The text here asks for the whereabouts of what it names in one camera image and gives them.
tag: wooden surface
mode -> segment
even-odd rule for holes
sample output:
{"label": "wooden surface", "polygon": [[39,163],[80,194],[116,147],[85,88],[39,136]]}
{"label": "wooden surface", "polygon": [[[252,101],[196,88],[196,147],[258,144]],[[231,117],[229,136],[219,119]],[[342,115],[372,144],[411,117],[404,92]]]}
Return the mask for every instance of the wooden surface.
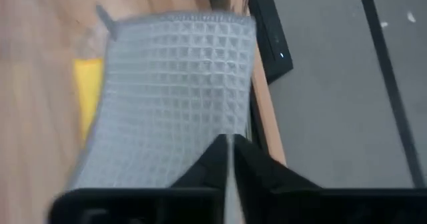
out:
{"label": "wooden surface", "polygon": [[[115,19],[209,8],[207,0],[0,0],[0,223],[42,223],[75,164],[80,135],[71,60],[97,23],[96,3]],[[268,142],[282,146],[270,94],[263,94],[264,70],[255,65]],[[284,161],[282,150],[272,151]]]}

